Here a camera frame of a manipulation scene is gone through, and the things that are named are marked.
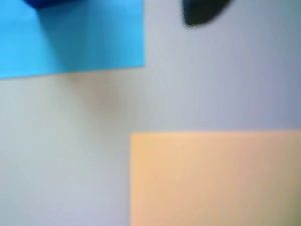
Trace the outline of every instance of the black object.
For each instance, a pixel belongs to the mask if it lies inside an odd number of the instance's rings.
[[[231,0],[183,0],[184,20],[188,26],[214,20]]]
[[[32,7],[39,9],[39,8],[52,6],[68,0],[24,0],[24,1],[29,5],[31,5]]]

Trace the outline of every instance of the white wall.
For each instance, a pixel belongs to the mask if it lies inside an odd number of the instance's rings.
[[[300,10],[146,0],[144,68],[0,81],[0,225],[127,226],[132,131],[300,129]]]

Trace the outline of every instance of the blue sticky note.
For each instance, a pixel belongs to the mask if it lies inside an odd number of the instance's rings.
[[[0,78],[144,65],[143,0],[0,4]]]

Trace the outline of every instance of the orange sticky note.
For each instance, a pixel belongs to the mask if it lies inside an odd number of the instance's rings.
[[[130,152],[130,226],[294,226],[301,214],[301,131],[141,133]]]

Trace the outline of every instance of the paper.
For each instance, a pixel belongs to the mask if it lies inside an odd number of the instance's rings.
[[[0,7],[0,78],[143,66],[143,0]]]
[[[301,131],[133,134],[130,152],[130,226],[301,223]]]

